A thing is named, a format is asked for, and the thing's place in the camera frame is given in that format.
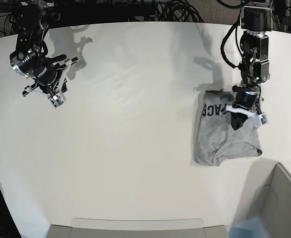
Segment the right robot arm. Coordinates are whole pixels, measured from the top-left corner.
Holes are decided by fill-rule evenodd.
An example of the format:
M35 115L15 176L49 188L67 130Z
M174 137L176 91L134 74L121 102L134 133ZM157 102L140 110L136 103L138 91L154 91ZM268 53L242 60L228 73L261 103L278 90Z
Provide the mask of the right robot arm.
M34 81L24 88L23 97L38 88L50 98L67 92L66 73L78 58L70 59L65 54L47 56L45 37L53 23L60 19L54 7L53 0L22 0L19 3L18 36L9 59L14 72Z

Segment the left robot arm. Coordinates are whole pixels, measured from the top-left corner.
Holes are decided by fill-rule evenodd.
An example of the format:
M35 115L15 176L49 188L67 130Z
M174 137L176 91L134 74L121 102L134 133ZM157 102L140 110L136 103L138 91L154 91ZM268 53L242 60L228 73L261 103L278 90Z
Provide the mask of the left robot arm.
M226 8L239 11L237 21L231 26L222 40L220 52L223 60L233 69L240 70L242 81L239 86L234 85L236 93L233 103L226 106L230 112L231 126L238 130L246 120L252 120L255 127L268 122L267 116L261 110L261 84L270 78L269 73L269 37L266 34L272 30L271 0L240 0L236 5L219 2ZM228 60L224 47L232 33L238 28L243 29L240 39L236 39L236 46L241 55L241 62L234 65Z

